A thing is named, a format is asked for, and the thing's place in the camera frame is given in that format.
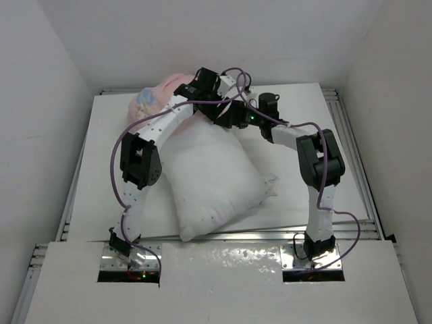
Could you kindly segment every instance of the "pink cloth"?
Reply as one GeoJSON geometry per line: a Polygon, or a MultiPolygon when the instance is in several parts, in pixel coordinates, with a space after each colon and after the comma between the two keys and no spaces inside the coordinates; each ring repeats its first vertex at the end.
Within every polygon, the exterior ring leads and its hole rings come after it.
{"type": "MultiPolygon", "coordinates": [[[[183,83],[190,83],[193,79],[194,76],[192,75],[173,74],[154,88],[142,89],[129,103],[129,124],[160,112],[168,104],[174,90],[183,83]]],[[[132,131],[135,132],[145,125],[145,123],[142,123],[132,129],[132,131]]]]}

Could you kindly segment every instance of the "pillow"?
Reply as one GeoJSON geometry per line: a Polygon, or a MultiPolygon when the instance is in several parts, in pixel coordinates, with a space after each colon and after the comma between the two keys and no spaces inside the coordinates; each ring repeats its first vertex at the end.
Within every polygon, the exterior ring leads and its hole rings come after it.
{"type": "Polygon", "coordinates": [[[162,171],[171,184],[180,238],[215,231],[274,195],[237,138],[197,112],[162,146],[162,171]]]}

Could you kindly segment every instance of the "purple wire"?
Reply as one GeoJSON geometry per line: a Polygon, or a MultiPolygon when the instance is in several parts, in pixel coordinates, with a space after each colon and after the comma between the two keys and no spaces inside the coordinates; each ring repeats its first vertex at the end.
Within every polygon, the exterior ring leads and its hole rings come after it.
{"type": "Polygon", "coordinates": [[[132,124],[130,124],[128,127],[125,128],[125,130],[120,134],[119,138],[115,141],[114,147],[113,147],[113,151],[111,153],[111,158],[109,160],[109,176],[111,178],[111,185],[113,187],[113,191],[114,191],[114,196],[117,199],[117,201],[119,202],[119,204],[125,209],[128,210],[130,206],[126,205],[122,199],[120,198],[120,194],[117,190],[117,186],[115,185],[115,177],[114,177],[114,160],[115,160],[115,154],[117,152],[117,149],[120,146],[120,143],[122,143],[123,137],[135,126],[147,122],[148,120],[151,120],[153,118],[156,117],[161,117],[163,115],[166,115],[167,113],[170,113],[170,110],[167,111],[163,111],[161,113],[157,113],[156,115],[152,115],[149,117],[145,117],[143,119],[137,120],[135,122],[133,122],[132,124]]]}
{"type": "MultiPolygon", "coordinates": [[[[178,107],[180,107],[180,106],[182,106],[182,105],[186,105],[186,104],[193,104],[193,105],[220,105],[220,104],[222,104],[222,103],[230,103],[230,102],[232,102],[234,99],[237,99],[238,97],[240,97],[240,98],[241,98],[241,99],[246,103],[246,106],[247,106],[251,111],[255,112],[257,115],[260,115],[261,117],[270,120],[271,122],[275,123],[276,125],[285,125],[285,126],[288,126],[287,123],[284,123],[284,122],[282,122],[282,121],[279,121],[279,120],[273,119],[273,118],[271,118],[271,117],[265,115],[264,113],[261,113],[260,111],[258,111],[257,109],[255,109],[255,108],[254,108],[254,107],[253,107],[253,106],[248,102],[247,98],[243,95],[243,94],[244,94],[244,91],[245,91],[245,89],[246,89],[246,87],[247,87],[247,85],[246,85],[246,81],[247,81],[247,79],[246,79],[246,78],[249,79],[248,86],[250,86],[250,85],[252,84],[252,76],[251,76],[248,72],[245,72],[245,71],[244,71],[243,69],[241,69],[240,67],[231,67],[230,69],[226,69],[226,70],[223,71],[222,73],[224,74],[224,73],[226,73],[226,72],[234,71],[234,70],[239,71],[240,73],[238,74],[237,79],[236,79],[236,88],[237,88],[238,94],[236,94],[236,95],[233,96],[232,98],[225,99],[225,100],[220,100],[220,101],[185,101],[185,102],[183,102],[183,103],[178,103],[177,105],[174,105],[171,109],[174,110],[175,108],[178,108],[178,107]],[[241,77],[243,77],[243,80],[244,80],[244,83],[243,83],[243,87],[242,87],[242,88],[240,88],[240,85],[239,85],[239,83],[240,83],[240,78],[241,78],[241,77]]],[[[112,187],[113,187],[114,195],[115,195],[117,201],[119,202],[119,204],[120,204],[120,205],[125,209],[125,210],[124,210],[124,214],[121,216],[121,221],[120,221],[121,234],[123,235],[125,241],[126,241],[130,246],[133,246],[133,247],[135,247],[135,248],[139,248],[139,249],[141,249],[141,250],[143,250],[143,251],[149,252],[149,253],[153,254],[153,255],[156,257],[156,259],[157,259],[157,261],[158,261],[158,263],[159,263],[159,278],[160,278],[160,276],[161,276],[161,272],[162,272],[162,263],[161,263],[161,260],[159,259],[159,257],[158,257],[158,256],[157,256],[157,255],[156,255],[152,250],[147,249],[147,248],[145,248],[145,247],[143,247],[143,246],[141,246],[141,245],[139,245],[139,244],[135,244],[135,243],[131,242],[131,241],[129,240],[129,238],[126,236],[126,232],[124,231],[124,219],[126,218],[126,213],[127,213],[128,209],[130,208],[130,206],[126,205],[126,204],[122,201],[122,199],[120,198],[119,192],[118,192],[118,190],[117,190],[117,186],[115,185],[115,178],[114,178],[114,160],[115,160],[115,154],[116,154],[116,152],[117,152],[117,149],[118,149],[120,143],[121,143],[122,140],[123,140],[123,137],[124,137],[124,136],[125,136],[125,135],[126,135],[126,134],[127,134],[127,133],[132,129],[132,128],[134,128],[135,126],[137,126],[137,125],[139,125],[139,124],[141,124],[141,123],[143,123],[143,122],[146,122],[146,121],[151,120],[151,119],[156,118],[156,117],[161,117],[161,116],[166,115],[167,113],[170,113],[170,112],[171,112],[171,110],[166,110],[166,111],[163,111],[163,112],[161,112],[161,113],[158,113],[158,114],[155,114],[155,115],[152,115],[152,116],[149,116],[149,117],[146,117],[146,118],[140,119],[140,120],[135,121],[134,123],[130,124],[130,125],[129,125],[129,126],[128,126],[128,127],[127,127],[123,132],[122,132],[122,133],[121,133],[121,135],[119,136],[119,138],[118,138],[117,141],[115,142],[114,147],[113,147],[113,151],[112,151],[112,153],[111,153],[111,160],[110,160],[110,165],[109,165],[109,173],[110,173],[110,177],[111,177],[111,185],[112,185],[112,187]]],[[[316,123],[311,122],[311,121],[306,122],[306,123],[303,123],[303,124],[290,125],[290,127],[292,127],[292,128],[301,128],[301,127],[305,127],[305,126],[313,126],[313,127],[315,127],[315,128],[317,129],[317,131],[318,131],[318,133],[319,133],[319,136],[320,136],[320,138],[321,138],[322,145],[323,145],[324,171],[323,171],[323,178],[322,178],[322,180],[321,180],[321,187],[320,187],[319,195],[318,195],[318,199],[317,199],[317,208],[320,209],[320,210],[324,210],[324,211],[331,211],[332,209],[330,209],[330,208],[328,208],[328,207],[321,207],[321,205],[320,205],[320,203],[321,203],[321,199],[322,199],[322,197],[323,197],[323,193],[324,193],[325,183],[326,183],[326,181],[327,181],[327,167],[328,167],[327,143],[326,143],[326,141],[325,141],[324,133],[323,133],[322,129],[320,129],[320,127],[319,127],[316,123]]],[[[346,251],[344,254],[342,254],[342,255],[340,256],[340,258],[338,258],[337,260],[334,260],[334,261],[328,263],[327,265],[324,265],[324,266],[322,266],[322,267],[320,267],[320,268],[318,268],[318,269],[312,269],[312,270],[308,270],[308,271],[300,271],[299,274],[314,273],[314,272],[318,272],[318,271],[320,271],[320,270],[322,270],[322,269],[326,269],[326,268],[330,267],[330,266],[333,265],[334,263],[336,263],[336,262],[342,260],[342,259],[343,259],[343,258],[344,258],[348,253],[350,253],[350,252],[352,251],[352,249],[357,245],[358,241],[360,240],[361,227],[360,227],[360,223],[358,222],[357,218],[356,218],[352,213],[349,213],[349,212],[347,212],[347,211],[335,211],[335,210],[333,210],[333,212],[334,212],[335,214],[338,214],[338,215],[348,215],[348,216],[351,216],[351,217],[353,218],[353,220],[354,220],[354,221],[356,222],[356,224],[357,224],[357,230],[358,230],[358,231],[357,231],[357,237],[356,237],[355,241],[354,241],[353,244],[349,247],[349,249],[347,249],[347,251],[346,251]]]]}
{"type": "MultiPolygon", "coordinates": [[[[246,83],[246,77],[247,77],[248,74],[247,74],[247,72],[243,71],[240,67],[231,67],[230,69],[227,69],[225,72],[233,71],[233,70],[237,70],[237,71],[240,72],[238,74],[238,76],[237,76],[237,79],[236,79],[236,87],[237,87],[237,90],[239,91],[239,94],[240,94],[240,85],[239,85],[239,83],[240,83],[240,77],[243,77],[244,84],[245,84],[246,83]]],[[[247,98],[245,98],[243,96],[242,93],[240,94],[240,97],[246,103],[246,106],[250,110],[252,110],[253,112],[255,112],[256,114],[260,115],[263,118],[266,118],[266,119],[270,120],[271,122],[275,123],[276,125],[285,125],[285,126],[288,126],[287,123],[283,123],[283,122],[281,122],[279,120],[273,119],[273,118],[265,115],[264,113],[261,113],[257,109],[255,109],[248,102],[247,98]]],[[[319,194],[318,194],[318,199],[317,199],[317,208],[320,209],[320,210],[322,210],[322,211],[332,211],[332,209],[330,209],[328,207],[322,207],[321,206],[321,199],[323,198],[325,183],[327,182],[327,168],[328,168],[328,164],[329,164],[328,154],[327,154],[327,143],[325,141],[324,133],[323,133],[322,129],[318,126],[318,124],[316,124],[316,123],[314,123],[312,121],[308,121],[308,122],[302,123],[302,124],[290,125],[290,127],[292,127],[292,128],[301,128],[301,127],[305,127],[305,126],[313,126],[313,127],[315,127],[317,129],[319,137],[320,137],[322,145],[323,145],[324,171],[323,171],[323,177],[321,179],[321,187],[319,189],[319,194]]],[[[326,269],[326,268],[330,267],[331,265],[335,264],[338,261],[341,261],[344,257],[346,257],[348,255],[348,253],[350,253],[352,251],[352,249],[354,249],[354,247],[357,245],[358,241],[360,240],[361,226],[360,226],[360,223],[359,223],[357,217],[355,217],[352,213],[347,212],[347,211],[335,211],[333,209],[333,212],[335,214],[338,214],[338,215],[348,215],[348,216],[351,216],[353,218],[353,220],[356,222],[356,225],[357,225],[357,237],[356,237],[356,239],[354,240],[354,242],[352,243],[352,245],[349,247],[349,249],[347,249],[347,251],[344,254],[342,254],[338,259],[336,259],[336,260],[334,260],[334,261],[332,261],[332,262],[330,262],[330,263],[328,263],[328,264],[326,264],[326,265],[324,265],[322,267],[319,267],[318,269],[299,271],[298,274],[303,275],[303,274],[307,274],[307,273],[318,272],[320,270],[323,270],[323,269],[326,269]]]]}
{"type": "Polygon", "coordinates": [[[149,117],[145,117],[143,119],[137,120],[135,122],[133,122],[132,124],[130,124],[128,127],[125,128],[125,130],[120,134],[119,138],[115,141],[114,147],[113,147],[113,151],[111,152],[111,158],[110,158],[110,162],[109,162],[109,175],[111,178],[111,186],[113,187],[113,191],[114,191],[114,195],[115,198],[117,199],[118,203],[124,208],[124,209],[129,209],[129,206],[126,205],[122,199],[120,198],[120,194],[118,192],[117,186],[115,184],[115,176],[114,176],[114,161],[115,161],[115,154],[117,153],[117,150],[120,146],[120,144],[122,143],[122,140],[124,138],[124,136],[135,126],[147,122],[148,120],[151,120],[153,118],[156,117],[161,117],[163,115],[166,115],[167,113],[171,113],[172,110],[174,110],[175,108],[181,107],[182,105],[187,105],[187,104],[193,104],[193,105],[220,105],[222,103],[230,103],[232,102],[234,99],[237,99],[238,97],[241,97],[243,92],[245,91],[246,86],[244,85],[242,89],[238,88],[239,92],[238,94],[236,94],[235,96],[233,96],[232,98],[228,98],[228,99],[224,99],[224,100],[219,100],[219,101],[203,101],[203,100],[193,100],[193,101],[184,101],[183,103],[178,103],[176,105],[174,105],[170,110],[166,110],[166,111],[162,111],[160,113],[157,113],[155,115],[149,116],[149,117]]]}
{"type": "Polygon", "coordinates": [[[234,99],[240,97],[242,95],[242,93],[245,91],[246,89],[246,85],[243,86],[242,89],[238,88],[238,94],[236,94],[235,96],[233,96],[232,98],[228,98],[228,99],[224,99],[224,100],[220,100],[220,101],[201,101],[201,100],[195,100],[195,101],[184,101],[183,103],[178,103],[176,105],[174,105],[170,110],[166,110],[166,111],[162,111],[160,113],[157,113],[155,115],[140,119],[135,121],[134,123],[130,124],[128,127],[125,128],[125,130],[120,134],[119,138],[115,141],[114,147],[113,147],[113,151],[111,152],[111,158],[109,161],[109,176],[111,178],[111,185],[113,187],[113,191],[114,191],[114,196],[117,199],[118,203],[124,208],[124,213],[123,215],[121,215],[121,220],[120,220],[120,230],[121,230],[121,234],[124,237],[124,240],[126,243],[128,243],[130,246],[133,246],[135,248],[141,249],[143,251],[149,252],[151,254],[153,254],[156,259],[157,262],[159,264],[159,279],[161,277],[161,273],[162,273],[162,262],[161,259],[150,249],[145,248],[139,244],[133,243],[129,237],[127,237],[126,235],[126,231],[124,230],[124,219],[126,218],[126,213],[128,212],[128,209],[130,208],[129,205],[126,205],[123,201],[122,198],[120,198],[120,194],[118,192],[117,189],[117,185],[115,184],[115,176],[114,176],[114,162],[115,162],[115,154],[117,153],[117,150],[120,146],[120,144],[122,143],[122,140],[124,138],[124,136],[135,126],[143,123],[143,122],[147,122],[148,120],[151,120],[153,118],[156,117],[161,117],[166,115],[167,113],[171,113],[175,108],[181,107],[182,105],[188,105],[188,104],[193,104],[193,105],[220,105],[222,103],[230,103],[232,102],[234,99]]]}
{"type": "Polygon", "coordinates": [[[138,248],[140,250],[143,250],[145,252],[148,252],[150,254],[152,254],[153,256],[156,257],[156,260],[159,264],[159,282],[158,282],[158,286],[161,287],[161,274],[162,274],[162,262],[161,259],[159,258],[159,256],[154,253],[152,250],[150,250],[149,248],[145,248],[139,244],[133,243],[126,235],[126,231],[124,230],[124,220],[126,218],[126,213],[128,212],[127,209],[124,210],[123,214],[121,215],[121,219],[120,219],[120,231],[122,236],[124,237],[124,240],[126,243],[128,243],[130,246],[133,246],[134,248],[138,248]]]}

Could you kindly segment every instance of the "purple cable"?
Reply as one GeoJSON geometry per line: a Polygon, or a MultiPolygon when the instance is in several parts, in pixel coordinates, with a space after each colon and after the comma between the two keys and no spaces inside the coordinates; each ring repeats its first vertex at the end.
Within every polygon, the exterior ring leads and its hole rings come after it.
{"type": "Polygon", "coordinates": [[[232,102],[234,99],[237,99],[238,97],[241,97],[244,90],[245,90],[246,86],[243,86],[242,89],[238,88],[239,92],[238,94],[236,94],[235,96],[233,96],[232,98],[228,98],[228,99],[224,99],[224,100],[220,100],[220,101],[202,101],[202,100],[194,100],[194,101],[184,101],[183,103],[178,103],[176,105],[174,105],[170,110],[166,110],[166,111],[162,111],[161,113],[157,113],[155,115],[140,119],[135,121],[134,123],[130,124],[128,127],[125,128],[125,130],[120,134],[119,138],[115,141],[114,147],[113,147],[113,151],[111,152],[111,158],[110,158],[110,163],[109,163],[109,175],[111,178],[111,185],[113,187],[113,191],[114,191],[114,195],[115,198],[117,199],[118,203],[124,208],[124,209],[129,209],[129,206],[126,205],[122,199],[120,198],[120,194],[117,190],[117,186],[115,184],[115,177],[114,177],[114,160],[115,160],[115,154],[117,153],[117,150],[119,148],[119,145],[122,143],[123,137],[135,126],[147,122],[148,120],[151,120],[153,118],[156,117],[161,117],[163,115],[166,115],[167,113],[171,113],[172,110],[174,110],[175,108],[181,107],[182,105],[187,105],[187,104],[193,104],[193,105],[220,105],[222,103],[230,103],[232,102]]]}
{"type": "MultiPolygon", "coordinates": [[[[186,105],[186,104],[197,104],[197,105],[220,105],[220,104],[222,104],[222,103],[230,103],[230,102],[233,101],[234,99],[237,99],[238,97],[240,97],[240,98],[241,98],[241,99],[246,103],[246,106],[247,106],[250,110],[252,110],[253,112],[255,112],[257,115],[260,115],[261,117],[270,120],[271,122],[275,123],[276,125],[285,125],[285,126],[287,126],[287,125],[288,125],[287,123],[283,123],[282,121],[279,121],[279,120],[273,119],[273,118],[271,118],[271,117],[265,115],[264,113],[261,113],[260,111],[258,111],[257,109],[255,109],[255,108],[254,108],[254,107],[253,107],[253,106],[252,106],[252,105],[247,101],[247,98],[243,95],[243,94],[244,94],[244,91],[245,91],[245,89],[246,89],[246,87],[247,87],[247,85],[246,85],[246,77],[249,78],[248,86],[250,86],[251,83],[252,83],[252,76],[251,76],[248,72],[245,72],[244,70],[242,70],[242,69],[239,68],[239,67],[231,67],[230,69],[226,69],[226,70],[223,71],[222,73],[224,74],[224,73],[226,73],[226,72],[228,72],[228,71],[234,71],[234,70],[239,71],[240,73],[239,73],[239,75],[237,76],[237,79],[236,79],[236,88],[237,88],[238,94],[236,94],[236,95],[233,96],[232,98],[225,99],[225,100],[221,100],[221,101],[185,101],[185,102],[183,102],[183,103],[178,103],[177,105],[174,105],[171,109],[175,109],[175,108],[178,108],[178,107],[180,107],[180,106],[182,106],[182,105],[186,105]],[[243,87],[242,87],[242,88],[240,88],[240,85],[239,85],[239,83],[240,83],[240,78],[241,78],[241,77],[243,77],[243,80],[244,80],[244,83],[243,83],[243,87]]],[[[121,222],[120,222],[121,233],[122,233],[123,237],[125,238],[125,241],[126,241],[129,245],[131,245],[131,246],[133,246],[133,247],[135,247],[135,248],[139,248],[139,249],[141,249],[141,250],[143,250],[143,251],[149,252],[149,253],[153,254],[153,255],[156,257],[156,259],[157,259],[157,261],[158,261],[158,263],[159,263],[159,277],[160,277],[161,272],[162,272],[162,264],[161,264],[161,260],[159,259],[159,257],[158,257],[158,256],[157,256],[157,255],[156,255],[152,250],[149,250],[149,249],[147,249],[147,248],[145,248],[145,247],[143,247],[143,246],[141,246],[141,245],[139,245],[139,244],[135,244],[135,243],[131,242],[131,241],[129,240],[129,238],[126,236],[126,233],[125,233],[125,231],[124,231],[124,219],[125,219],[125,217],[126,217],[125,213],[128,211],[128,209],[129,209],[130,206],[127,206],[127,205],[122,201],[122,199],[120,198],[119,192],[118,192],[118,190],[117,190],[117,186],[115,185],[115,178],[114,178],[114,159],[115,159],[115,154],[116,154],[116,152],[117,152],[118,146],[119,146],[120,143],[122,142],[123,137],[124,137],[124,136],[125,136],[125,135],[126,135],[126,134],[127,134],[127,133],[132,129],[132,128],[133,128],[133,127],[135,127],[135,126],[137,126],[137,125],[139,125],[139,124],[141,124],[141,123],[143,123],[143,122],[146,122],[146,121],[148,121],[148,120],[150,120],[150,119],[153,119],[153,118],[156,118],[156,117],[163,116],[163,115],[165,115],[165,114],[167,114],[167,113],[170,113],[170,112],[171,112],[171,110],[163,111],[163,112],[158,113],[158,114],[156,114],[156,115],[152,115],[152,116],[150,116],[150,117],[146,117],[146,118],[144,118],[144,119],[140,119],[140,120],[135,121],[134,123],[130,124],[130,125],[129,125],[129,126],[128,126],[128,127],[127,127],[123,132],[122,132],[122,133],[121,133],[121,135],[119,136],[119,138],[118,138],[117,141],[115,142],[115,145],[114,145],[114,147],[113,147],[113,152],[112,152],[112,154],[111,154],[111,160],[110,160],[110,176],[111,176],[111,185],[113,186],[114,195],[115,195],[117,201],[119,202],[119,204],[120,204],[120,205],[125,209],[124,214],[121,216],[121,222]]],[[[317,208],[320,209],[320,210],[331,211],[330,208],[327,208],[327,207],[321,207],[321,206],[320,206],[320,202],[321,202],[321,199],[322,199],[322,197],[323,197],[323,193],[324,193],[325,183],[326,183],[326,181],[327,181],[327,167],[328,167],[327,143],[326,143],[326,141],[325,141],[325,137],[324,137],[323,131],[320,129],[320,127],[319,127],[316,123],[313,123],[313,122],[310,121],[310,122],[303,123],[303,124],[290,125],[290,127],[293,127],[293,128],[301,128],[301,127],[304,127],[304,126],[314,126],[314,127],[317,129],[317,131],[318,131],[318,133],[319,133],[319,136],[320,136],[320,138],[321,138],[321,142],[322,142],[322,145],[323,145],[324,172],[323,172],[323,178],[322,178],[322,180],[321,180],[321,187],[320,187],[320,191],[319,191],[319,195],[318,195],[318,199],[317,199],[317,208]]],[[[336,263],[336,262],[342,260],[342,259],[343,259],[343,258],[344,258],[348,253],[350,253],[350,252],[352,251],[352,249],[357,245],[358,241],[360,240],[360,232],[361,232],[361,228],[360,228],[360,223],[358,222],[357,218],[356,218],[353,214],[351,214],[351,213],[349,213],[349,212],[346,212],[346,211],[335,211],[335,210],[333,210],[333,212],[334,212],[335,214],[338,214],[338,215],[348,215],[348,216],[351,216],[351,217],[355,220],[355,222],[356,222],[356,224],[357,224],[357,230],[358,230],[358,232],[357,232],[357,237],[356,237],[354,243],[349,247],[349,249],[347,249],[347,251],[346,251],[344,254],[342,254],[342,255],[340,256],[339,259],[337,259],[337,260],[335,260],[335,261],[332,261],[332,262],[330,262],[329,264],[327,264],[327,265],[325,265],[325,266],[322,266],[322,267],[320,267],[320,268],[318,268],[318,269],[313,269],[313,270],[309,270],[309,271],[301,271],[301,272],[299,272],[299,274],[314,273],[314,272],[318,272],[319,270],[322,270],[322,269],[325,269],[325,268],[330,267],[330,266],[333,265],[334,263],[336,263]]]]}
{"type": "MultiPolygon", "coordinates": [[[[243,71],[241,68],[239,68],[239,67],[231,67],[230,69],[226,70],[225,72],[233,71],[233,70],[237,70],[237,71],[240,72],[238,74],[238,76],[237,76],[236,87],[237,87],[237,90],[239,91],[240,97],[246,103],[246,106],[250,110],[252,110],[253,112],[255,112],[257,115],[260,115],[261,117],[270,120],[271,122],[275,123],[276,125],[285,125],[285,126],[288,126],[288,124],[286,124],[286,123],[283,123],[283,122],[281,122],[279,120],[273,119],[273,118],[265,115],[264,113],[261,113],[260,111],[258,111],[257,109],[255,109],[248,102],[247,98],[245,98],[243,96],[243,93],[240,93],[240,85],[239,85],[239,83],[240,83],[240,77],[243,77],[244,84],[245,84],[246,83],[246,77],[247,77],[248,74],[245,71],[243,71]]],[[[312,121],[309,121],[309,122],[306,122],[306,123],[302,123],[302,124],[290,125],[290,127],[292,127],[292,128],[301,128],[301,127],[305,127],[305,126],[313,126],[313,127],[315,127],[317,129],[319,137],[320,137],[322,145],[323,145],[324,171],[323,171],[323,177],[322,177],[322,180],[321,180],[321,187],[319,189],[319,194],[318,194],[318,199],[317,199],[317,208],[320,209],[320,210],[322,210],[322,211],[331,211],[332,209],[330,209],[328,207],[322,207],[320,205],[321,204],[321,199],[323,198],[325,183],[327,182],[327,168],[328,168],[328,163],[329,163],[328,154],[327,154],[327,143],[325,141],[324,133],[323,133],[322,129],[318,126],[318,124],[316,124],[316,123],[314,123],[312,121]]],[[[348,255],[348,253],[350,253],[352,251],[352,249],[357,245],[358,241],[360,240],[361,227],[360,227],[360,223],[358,222],[357,217],[355,217],[352,213],[349,213],[347,211],[335,211],[333,209],[333,212],[335,214],[338,214],[338,215],[348,215],[348,216],[351,216],[353,218],[353,220],[356,222],[356,225],[357,225],[357,237],[356,237],[356,239],[354,240],[354,242],[352,243],[352,245],[349,247],[349,249],[347,249],[347,251],[340,256],[340,258],[338,258],[338,259],[336,259],[336,260],[334,260],[334,261],[332,261],[332,262],[330,262],[330,263],[328,263],[328,264],[326,264],[326,265],[324,265],[324,266],[322,266],[322,267],[320,267],[318,269],[312,269],[312,270],[307,270],[307,271],[299,271],[298,274],[303,275],[303,274],[307,274],[307,273],[318,272],[319,270],[326,269],[326,268],[330,267],[331,265],[333,265],[334,263],[336,263],[338,261],[341,261],[344,257],[346,257],[348,255]]]]}
{"type": "Polygon", "coordinates": [[[133,246],[134,248],[138,248],[140,250],[143,250],[145,252],[148,252],[150,254],[152,254],[153,256],[156,257],[156,260],[159,264],[159,282],[158,282],[158,286],[161,287],[161,273],[162,273],[162,262],[161,259],[158,257],[158,255],[156,253],[154,253],[152,250],[150,250],[149,248],[145,248],[139,244],[133,243],[131,240],[129,240],[129,238],[126,235],[126,231],[124,230],[124,219],[126,218],[126,213],[128,212],[127,209],[124,210],[123,215],[121,215],[121,219],[120,219],[120,231],[121,234],[124,237],[124,240],[126,243],[128,243],[130,246],[133,246]]]}
{"type": "Polygon", "coordinates": [[[115,185],[115,177],[114,177],[114,160],[115,160],[115,154],[117,152],[117,149],[119,148],[120,143],[122,143],[123,137],[135,126],[147,122],[148,120],[151,120],[153,118],[156,117],[160,117],[163,115],[166,115],[167,113],[170,113],[170,110],[167,111],[163,111],[161,113],[157,113],[156,115],[152,115],[150,117],[146,117],[140,120],[135,121],[134,123],[130,124],[128,127],[125,128],[125,130],[120,134],[119,138],[115,141],[114,147],[113,147],[113,151],[111,153],[111,158],[109,160],[109,176],[111,178],[111,185],[113,187],[113,191],[114,191],[114,195],[115,198],[117,199],[117,201],[119,202],[119,204],[125,209],[128,210],[130,206],[126,205],[122,199],[120,198],[120,194],[117,190],[117,186],[115,185]]]}
{"type": "Polygon", "coordinates": [[[232,98],[229,99],[225,99],[225,100],[220,100],[220,101],[199,101],[199,100],[195,100],[195,101],[184,101],[183,103],[178,103],[176,105],[174,105],[170,110],[166,110],[166,111],[162,111],[160,113],[157,113],[155,115],[140,119],[135,121],[134,123],[130,124],[128,127],[125,128],[125,130],[120,134],[119,138],[115,141],[114,147],[113,147],[113,151],[111,152],[111,158],[110,158],[110,162],[109,162],[109,175],[111,178],[111,185],[113,187],[113,191],[114,191],[114,195],[115,198],[117,199],[118,203],[124,208],[124,213],[123,215],[121,215],[121,220],[120,220],[120,230],[121,230],[121,234],[124,237],[124,240],[126,243],[128,243],[130,246],[133,246],[135,248],[141,249],[143,251],[149,252],[151,254],[153,254],[156,259],[157,262],[159,264],[159,279],[161,277],[161,273],[162,273],[162,263],[160,258],[150,249],[145,248],[139,244],[133,243],[126,235],[126,232],[124,230],[124,219],[126,218],[126,213],[128,212],[128,209],[130,208],[130,206],[126,205],[122,199],[120,198],[120,194],[118,192],[117,189],[117,185],[115,184],[115,176],[114,176],[114,162],[115,162],[115,154],[117,153],[117,150],[120,146],[120,144],[122,143],[122,140],[124,138],[124,136],[135,126],[143,123],[143,122],[147,122],[148,120],[151,120],[153,118],[156,117],[161,117],[163,115],[166,115],[167,113],[171,113],[175,108],[178,108],[182,105],[187,105],[187,104],[193,104],[193,105],[220,105],[222,103],[230,103],[232,102],[234,99],[240,97],[242,95],[242,93],[245,91],[246,89],[246,85],[243,86],[242,89],[238,89],[238,94],[236,94],[235,96],[233,96],[232,98]]]}

